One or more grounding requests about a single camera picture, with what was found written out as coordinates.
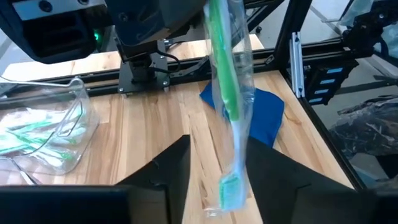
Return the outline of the silver aluminium bracket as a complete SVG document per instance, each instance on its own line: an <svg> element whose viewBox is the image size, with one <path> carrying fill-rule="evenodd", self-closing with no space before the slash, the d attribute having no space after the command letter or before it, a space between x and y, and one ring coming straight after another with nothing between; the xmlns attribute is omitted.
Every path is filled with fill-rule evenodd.
<svg viewBox="0 0 398 224"><path fill-rule="evenodd" d="M305 97L304 66L300 32L293 32L289 41L292 89L297 98Z"/></svg>

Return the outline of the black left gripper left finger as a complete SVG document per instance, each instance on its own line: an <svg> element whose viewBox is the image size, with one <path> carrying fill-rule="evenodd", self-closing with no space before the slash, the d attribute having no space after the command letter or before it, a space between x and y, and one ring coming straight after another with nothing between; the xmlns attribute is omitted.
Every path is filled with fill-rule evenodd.
<svg viewBox="0 0 398 224"><path fill-rule="evenodd" d="M190 135L114 185L0 187L0 224L182 224Z"/></svg>

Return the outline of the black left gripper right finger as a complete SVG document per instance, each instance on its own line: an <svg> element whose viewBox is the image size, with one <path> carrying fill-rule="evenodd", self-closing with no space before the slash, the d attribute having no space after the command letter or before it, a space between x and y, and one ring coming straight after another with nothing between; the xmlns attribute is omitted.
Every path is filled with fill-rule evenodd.
<svg viewBox="0 0 398 224"><path fill-rule="evenodd" d="M254 138L246 169L264 224L398 224L398 189L354 190Z"/></svg>

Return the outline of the black plastic-wrapped bundle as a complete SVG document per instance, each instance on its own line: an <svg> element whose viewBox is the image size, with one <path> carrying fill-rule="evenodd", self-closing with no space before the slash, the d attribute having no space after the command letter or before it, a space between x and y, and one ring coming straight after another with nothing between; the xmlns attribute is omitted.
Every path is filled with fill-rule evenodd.
<svg viewBox="0 0 398 224"><path fill-rule="evenodd" d="M398 95L381 95L338 112L329 129L337 149L351 159L398 154Z"/></svg>

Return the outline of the black box with blue labels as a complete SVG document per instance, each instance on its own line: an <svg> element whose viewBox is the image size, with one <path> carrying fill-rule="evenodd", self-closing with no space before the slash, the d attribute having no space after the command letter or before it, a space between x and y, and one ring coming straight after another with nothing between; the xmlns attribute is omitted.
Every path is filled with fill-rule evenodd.
<svg viewBox="0 0 398 224"><path fill-rule="evenodd" d="M311 67L305 78L305 98L310 105L327 105L359 63L355 59Z"/></svg>

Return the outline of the dark blue cloth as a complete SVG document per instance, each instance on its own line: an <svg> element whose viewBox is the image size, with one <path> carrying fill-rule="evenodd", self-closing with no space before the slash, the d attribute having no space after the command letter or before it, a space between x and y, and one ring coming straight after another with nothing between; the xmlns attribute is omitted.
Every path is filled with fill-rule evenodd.
<svg viewBox="0 0 398 224"><path fill-rule="evenodd" d="M242 146L249 137L269 147L274 145L285 107L275 94L253 85L229 87L213 82L200 97L226 120L228 139L233 146Z"/></svg>

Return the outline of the clear plastic bin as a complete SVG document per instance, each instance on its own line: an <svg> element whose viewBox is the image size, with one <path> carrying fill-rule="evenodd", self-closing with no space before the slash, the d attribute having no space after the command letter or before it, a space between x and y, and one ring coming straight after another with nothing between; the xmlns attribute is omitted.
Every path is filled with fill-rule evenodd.
<svg viewBox="0 0 398 224"><path fill-rule="evenodd" d="M69 132L19 133L74 138L78 143L74 144L73 150L79 157L61 163L60 166L51 166L16 152L0 156L0 186L43 184L49 177L71 172L83 157L100 123L85 85L79 78L72 78L66 84L19 82L0 78L0 122L11 120L81 124Z"/></svg>

